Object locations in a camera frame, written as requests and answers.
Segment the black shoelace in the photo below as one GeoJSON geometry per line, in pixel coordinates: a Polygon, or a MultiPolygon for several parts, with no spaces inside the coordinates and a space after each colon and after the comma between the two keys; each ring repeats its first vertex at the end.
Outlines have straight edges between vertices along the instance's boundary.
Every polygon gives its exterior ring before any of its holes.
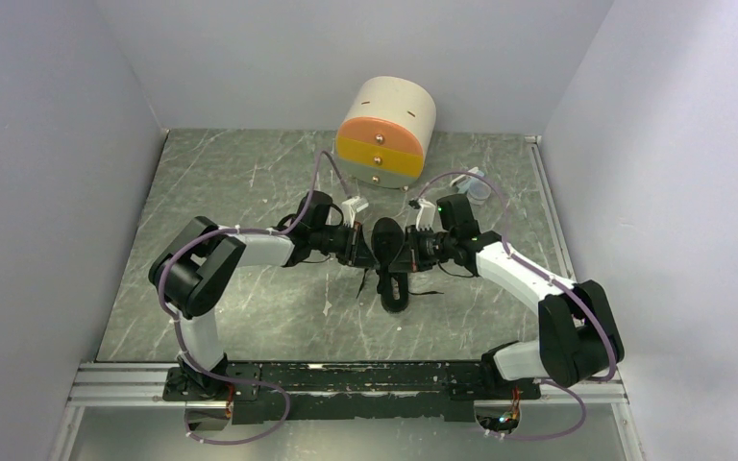
{"type": "Polygon", "coordinates": [[[375,273],[378,277],[376,294],[381,298],[381,306],[389,312],[405,310],[412,296],[444,295],[444,292],[437,290],[412,291],[409,286],[408,273],[391,273],[387,270],[367,268],[363,270],[357,289],[357,298],[365,289],[370,273],[375,273]]]}

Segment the black shoe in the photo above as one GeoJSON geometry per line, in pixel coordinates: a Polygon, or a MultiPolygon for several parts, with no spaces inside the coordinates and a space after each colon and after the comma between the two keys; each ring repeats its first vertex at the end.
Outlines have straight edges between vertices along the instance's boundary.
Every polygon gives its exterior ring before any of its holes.
{"type": "Polygon", "coordinates": [[[408,306],[408,276],[393,273],[391,265],[400,255],[406,243],[405,233],[392,218],[380,218],[372,230],[371,248],[378,262],[379,277],[376,292],[381,297],[381,306],[389,313],[400,313],[408,306]]]}

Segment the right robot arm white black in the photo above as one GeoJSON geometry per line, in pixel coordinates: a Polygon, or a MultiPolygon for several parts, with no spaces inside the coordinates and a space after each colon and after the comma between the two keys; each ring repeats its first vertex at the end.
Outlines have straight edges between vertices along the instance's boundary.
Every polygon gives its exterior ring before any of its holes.
{"type": "Polygon", "coordinates": [[[447,262],[471,277],[495,283],[535,315],[539,333],[529,342],[497,346],[482,356],[480,386],[504,397],[517,380],[549,379],[562,387],[613,378],[625,352],[603,287],[575,282],[539,266],[494,231],[483,232],[461,194],[433,203],[410,201],[413,225],[397,232],[391,274],[428,271],[447,262]]]}

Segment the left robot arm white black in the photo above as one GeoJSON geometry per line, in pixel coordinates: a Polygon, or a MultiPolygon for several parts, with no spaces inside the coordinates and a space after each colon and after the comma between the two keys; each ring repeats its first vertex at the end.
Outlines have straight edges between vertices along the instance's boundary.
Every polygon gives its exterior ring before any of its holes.
{"type": "Polygon", "coordinates": [[[221,347],[214,308],[240,267],[290,268],[312,254],[333,256],[345,266],[372,269],[377,262],[363,237],[357,214],[368,206],[359,196],[337,206],[314,190],[267,230],[221,227],[193,218],[152,263],[148,280],[180,330],[176,392],[212,400],[231,388],[228,358],[221,347]]]}

